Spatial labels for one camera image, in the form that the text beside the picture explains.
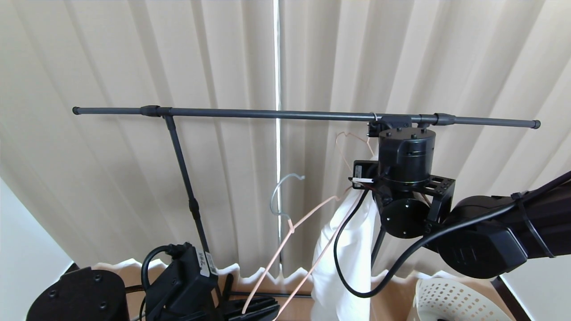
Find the white cloth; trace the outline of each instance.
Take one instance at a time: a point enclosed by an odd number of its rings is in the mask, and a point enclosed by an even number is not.
[[[319,257],[346,214],[355,208],[362,193],[361,190],[351,190],[331,221],[323,227],[315,246],[313,262]],[[377,206],[369,193],[341,233],[337,245],[337,257],[343,276],[347,283],[359,292],[371,290],[371,242],[377,213]],[[311,296],[315,304],[311,309],[311,320],[369,320],[370,299],[358,298],[345,289],[335,269],[333,244],[329,246],[312,275]]]

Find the perforated basket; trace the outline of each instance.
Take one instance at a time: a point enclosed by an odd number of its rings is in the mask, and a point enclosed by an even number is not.
[[[492,301],[459,282],[419,280],[407,321],[437,320],[511,321]]]

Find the pleated curtain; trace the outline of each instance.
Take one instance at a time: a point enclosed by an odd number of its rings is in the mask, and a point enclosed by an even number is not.
[[[542,121],[539,130],[431,127],[432,172],[457,179],[455,202],[534,188],[571,166],[571,2],[276,3],[0,3],[0,175],[80,266],[200,243],[164,121],[75,116],[73,106]],[[365,138],[367,131],[348,122],[175,121],[214,261],[239,263],[243,276],[265,266],[278,247],[279,220],[268,207],[278,172],[306,176],[283,185],[282,209],[296,221],[349,186],[336,135]],[[376,150],[377,139],[370,143]],[[350,164],[371,157],[354,137],[342,135],[339,146]],[[319,230],[337,204],[292,235],[284,275],[309,269]],[[286,229],[282,224],[282,235]],[[373,273],[411,242],[387,237]],[[450,271],[425,250],[400,275],[413,269]],[[271,272],[279,272],[277,263]]]

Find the metal hook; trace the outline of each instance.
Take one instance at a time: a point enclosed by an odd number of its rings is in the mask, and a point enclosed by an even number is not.
[[[272,199],[270,199],[270,211],[272,211],[272,214],[278,215],[278,216],[279,216],[279,215],[283,215],[283,216],[287,217],[287,219],[290,219],[290,218],[289,218],[289,215],[287,215],[287,214],[284,213],[284,212],[276,212],[276,211],[274,211],[274,208],[272,207],[272,204],[274,203],[274,198],[275,198],[275,196],[276,196],[276,192],[278,191],[279,187],[282,185],[282,183],[283,183],[286,179],[288,179],[288,178],[290,178],[290,177],[292,177],[292,176],[294,176],[295,178],[297,178],[297,179],[299,179],[299,180],[304,180],[304,179],[305,179],[305,175],[299,176],[298,174],[295,174],[295,173],[291,173],[291,174],[288,174],[288,175],[284,176],[284,178],[282,178],[282,179],[278,182],[278,184],[276,185],[276,188],[274,189],[274,193],[272,194]]]

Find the beige curtain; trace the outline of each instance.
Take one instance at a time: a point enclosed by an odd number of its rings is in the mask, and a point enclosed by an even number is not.
[[[455,200],[526,190],[570,167],[571,2],[279,3],[282,109],[542,121],[539,130],[433,128],[433,173],[458,179]],[[273,12],[262,0],[0,3],[0,175],[80,266],[199,239],[164,122],[71,108],[274,109]],[[278,246],[268,209],[276,122],[175,120],[215,262],[251,275]],[[341,131],[365,137],[366,128],[281,122],[281,173],[307,177],[283,187],[294,220],[348,186]],[[340,145],[350,163],[370,157],[355,138]],[[310,266],[335,206],[296,230],[285,275]],[[387,238],[373,272],[410,242]],[[445,266],[419,251],[400,275],[413,268]]]
[[[268,1],[0,4],[1,175],[80,266],[200,243],[164,121],[71,108],[272,108],[272,12]],[[216,264],[255,272],[278,246],[275,121],[175,121]]]
[[[542,121],[539,130],[431,128],[437,132],[432,172],[457,178],[455,201],[509,195],[569,170],[571,2],[280,3],[283,109]],[[284,210],[302,215],[349,186],[351,173],[335,151],[335,135],[351,131],[365,137],[366,126],[315,121],[282,126],[282,172],[307,176],[284,185]],[[342,136],[340,145],[350,163],[371,156],[355,138]],[[319,230],[334,208],[296,230],[284,253],[286,274],[311,264]],[[411,243],[388,237],[373,274]],[[413,268],[429,274],[447,270],[428,250],[414,254],[400,275]]]

